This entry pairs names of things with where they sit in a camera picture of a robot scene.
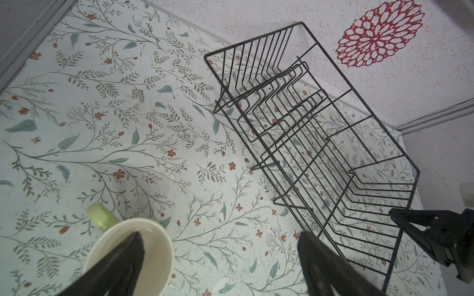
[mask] mug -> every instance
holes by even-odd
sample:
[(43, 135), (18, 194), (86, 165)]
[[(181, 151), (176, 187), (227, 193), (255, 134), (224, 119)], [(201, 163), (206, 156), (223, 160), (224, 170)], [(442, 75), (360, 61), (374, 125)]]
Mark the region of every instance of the mug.
[(93, 203), (87, 216), (104, 234), (92, 248), (85, 271), (99, 262), (132, 232), (142, 235), (145, 257), (133, 296), (160, 296), (173, 269), (173, 245), (166, 230), (156, 221), (130, 218), (120, 221), (100, 203)]

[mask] dish rack frame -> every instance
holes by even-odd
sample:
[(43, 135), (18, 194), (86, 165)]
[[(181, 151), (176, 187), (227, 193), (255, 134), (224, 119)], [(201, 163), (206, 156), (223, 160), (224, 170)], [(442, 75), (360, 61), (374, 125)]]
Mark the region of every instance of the dish rack frame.
[[(310, 45), (300, 56), (291, 57), (294, 53), (286, 54), (286, 50), (291, 44), (290, 38), (295, 28), (300, 32), (306, 31)], [(319, 58), (326, 59), (347, 84), (349, 89), (342, 95), (336, 98), (328, 95), (320, 85), (320, 80), (311, 74), (304, 58), (313, 49), (323, 53)], [(282, 70), (280, 63), (289, 58), (293, 58), (294, 62), (282, 67)], [(333, 251), (354, 268), (368, 269), (375, 275), (382, 275), (384, 278), (379, 288), (385, 292), (403, 234), (403, 230), (390, 220), (388, 210), (410, 209), (419, 178), (419, 169), (398, 141), (303, 22), (207, 53), (204, 60), (221, 86), (214, 113), (219, 112), (229, 120), (257, 162), (250, 171), (263, 170), (275, 194), (273, 203), (287, 207), (303, 230), (312, 231), (325, 240)], [(296, 91), (295, 83), (303, 82), (306, 85), (308, 80), (309, 84), (317, 88), (310, 95), (301, 95)], [(355, 95), (366, 109), (367, 116), (355, 122), (347, 120), (338, 102), (349, 93)], [(318, 117), (328, 108), (340, 115), (346, 124), (344, 128), (328, 133), (321, 126)], [(368, 123), (380, 126), (382, 133), (388, 136), (385, 139), (392, 143), (394, 150), (397, 149), (395, 156), (384, 158), (371, 153), (367, 140), (356, 131), (357, 126)], [(371, 156), (372, 162), (365, 164), (361, 161), (355, 166), (341, 157), (343, 154), (334, 141), (342, 134), (358, 141)], [(306, 160), (300, 156), (299, 162), (292, 161), (291, 158), (295, 159), (292, 155), (296, 155), (296, 151), (299, 154), (300, 150), (308, 151), (309, 158)], [(416, 172), (410, 182), (362, 181), (361, 175), (365, 176), (362, 171), (386, 166), (402, 158)], [(320, 177), (316, 178), (320, 185), (324, 184), (320, 186), (321, 192), (307, 188), (308, 184), (313, 189), (317, 187), (310, 181), (310, 173)], [(352, 213), (357, 213), (359, 218), (351, 216)], [(347, 225), (342, 222), (344, 219), (355, 222)], [(370, 224), (367, 227), (356, 226), (360, 223)], [(351, 235), (336, 229), (336, 226), (346, 227)], [(389, 234), (384, 232), (387, 229), (390, 230)], [(382, 250), (382, 255), (375, 250)], [(363, 259), (355, 260), (348, 254), (357, 254)], [(377, 267), (379, 264), (374, 265), (374, 262), (381, 262), (383, 267)]]

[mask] mug rim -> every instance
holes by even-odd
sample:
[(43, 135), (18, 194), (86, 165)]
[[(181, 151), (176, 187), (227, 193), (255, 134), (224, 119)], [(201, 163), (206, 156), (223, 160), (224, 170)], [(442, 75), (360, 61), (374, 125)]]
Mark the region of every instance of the mug rim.
[(87, 272), (92, 267), (92, 266), (89, 266), (91, 264), (91, 262), (90, 262), (91, 261), (91, 254), (94, 252), (94, 250), (100, 244), (101, 241), (107, 240), (107, 238), (106, 238), (107, 233), (110, 233), (109, 234), (109, 236), (110, 236), (113, 233), (112, 230), (115, 230), (116, 228), (119, 228), (123, 224), (129, 224), (129, 223), (133, 223), (133, 222), (146, 222), (146, 223), (152, 224), (153, 226), (158, 228), (162, 233), (164, 233), (164, 236), (166, 237), (166, 242), (168, 243), (168, 245), (170, 247), (170, 250), (171, 250), (171, 266), (170, 266), (169, 274), (168, 274), (168, 277), (167, 277), (167, 280), (166, 280), (166, 285), (164, 285), (162, 290), (156, 295), (156, 296), (160, 296), (161, 294), (163, 294), (164, 290), (168, 286), (171, 274), (173, 272), (174, 250), (173, 250), (173, 242), (172, 242), (171, 237), (169, 236), (168, 232), (166, 232), (166, 229), (155, 220), (151, 220), (151, 219), (147, 219), (147, 218), (140, 218), (140, 217), (130, 218), (130, 219), (127, 219), (127, 220), (120, 221), (117, 224), (115, 224), (114, 226), (112, 226), (111, 228), (107, 229), (102, 234), (102, 236), (99, 238), (99, 240), (94, 244), (91, 251), (89, 252), (89, 255), (87, 256), (86, 261), (84, 263), (84, 272)]

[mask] red flower decal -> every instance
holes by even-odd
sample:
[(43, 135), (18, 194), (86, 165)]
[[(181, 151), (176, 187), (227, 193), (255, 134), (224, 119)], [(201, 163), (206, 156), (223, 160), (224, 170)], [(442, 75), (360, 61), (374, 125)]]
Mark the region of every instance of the red flower decal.
[(59, 234), (65, 234), (69, 230), (69, 226), (64, 226), (59, 230)]
[(118, 171), (113, 173), (113, 175), (114, 175), (115, 178), (121, 179), (121, 178), (125, 177), (125, 171), (122, 170), (122, 169), (119, 169)]
[(22, 109), (18, 111), (18, 113), (20, 113), (21, 115), (26, 115), (28, 114), (28, 112), (29, 112), (29, 109), (25, 107), (23, 107)]
[(339, 40), (337, 58), (351, 67), (368, 66), (394, 55), (423, 25), (421, 5), (414, 1), (384, 2), (356, 19)]
[(97, 119), (102, 119), (102, 116), (105, 116), (104, 115), (104, 112), (97, 112), (96, 114), (94, 114), (94, 117), (97, 118)]
[(41, 139), (39, 137), (35, 137), (34, 139), (31, 139), (31, 141), (36, 144), (38, 142), (41, 142)]
[(36, 52), (33, 52), (30, 56), (30, 59), (37, 61), (41, 54), (37, 54)]

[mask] dish rack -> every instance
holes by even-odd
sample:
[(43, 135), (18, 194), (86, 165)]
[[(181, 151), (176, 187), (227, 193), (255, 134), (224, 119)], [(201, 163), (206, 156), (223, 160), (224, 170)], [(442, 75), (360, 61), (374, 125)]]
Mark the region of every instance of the dish rack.
[[(250, 170), (263, 170), (273, 203), (385, 291), (403, 233), (388, 212), (410, 208), (419, 177), (400, 139), (302, 22), (204, 60), (221, 85), (214, 113), (229, 120), (252, 155)], [(355, 100), (360, 112), (342, 98)]]

